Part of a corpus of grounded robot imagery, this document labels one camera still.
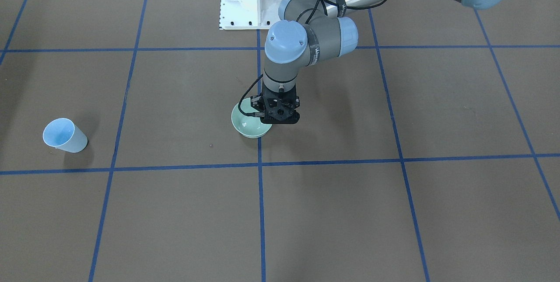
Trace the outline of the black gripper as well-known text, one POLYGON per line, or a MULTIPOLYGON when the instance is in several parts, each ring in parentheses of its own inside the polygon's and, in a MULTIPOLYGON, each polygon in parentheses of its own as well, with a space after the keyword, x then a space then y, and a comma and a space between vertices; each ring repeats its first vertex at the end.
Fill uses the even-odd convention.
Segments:
POLYGON ((251 96, 250 105, 257 110, 261 123, 288 125, 300 120, 300 114, 296 111, 300 107, 300 99, 296 91, 264 91, 251 96))

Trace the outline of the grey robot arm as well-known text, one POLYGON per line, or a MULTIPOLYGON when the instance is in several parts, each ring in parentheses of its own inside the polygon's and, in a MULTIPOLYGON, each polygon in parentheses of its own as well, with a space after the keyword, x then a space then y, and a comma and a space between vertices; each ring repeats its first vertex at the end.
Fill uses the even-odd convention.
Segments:
MULTIPOLYGON (((294 124, 300 99, 296 79, 300 69, 352 52, 359 41, 356 24, 347 15, 380 7, 388 0, 282 0, 279 21, 268 30, 260 94, 250 98, 252 110, 239 112, 261 123, 294 124)), ((454 0, 486 10, 502 0, 454 0)))

